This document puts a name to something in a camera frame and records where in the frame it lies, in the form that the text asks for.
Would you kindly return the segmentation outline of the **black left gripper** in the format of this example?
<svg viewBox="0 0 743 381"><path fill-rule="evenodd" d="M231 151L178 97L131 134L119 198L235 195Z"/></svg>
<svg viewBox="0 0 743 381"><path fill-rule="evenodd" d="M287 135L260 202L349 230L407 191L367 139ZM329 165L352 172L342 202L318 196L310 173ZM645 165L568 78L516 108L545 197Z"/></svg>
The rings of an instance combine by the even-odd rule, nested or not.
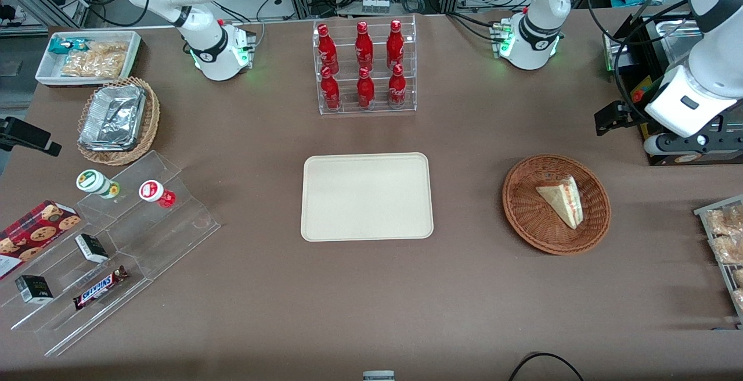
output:
<svg viewBox="0 0 743 381"><path fill-rule="evenodd" d="M603 109L603 114L594 114L597 136L619 129L632 127L632 108L623 101L614 100ZM742 149L741 113L726 113L715 117L702 130L688 137L666 133L662 136L662 151L671 152L737 152Z"/></svg>

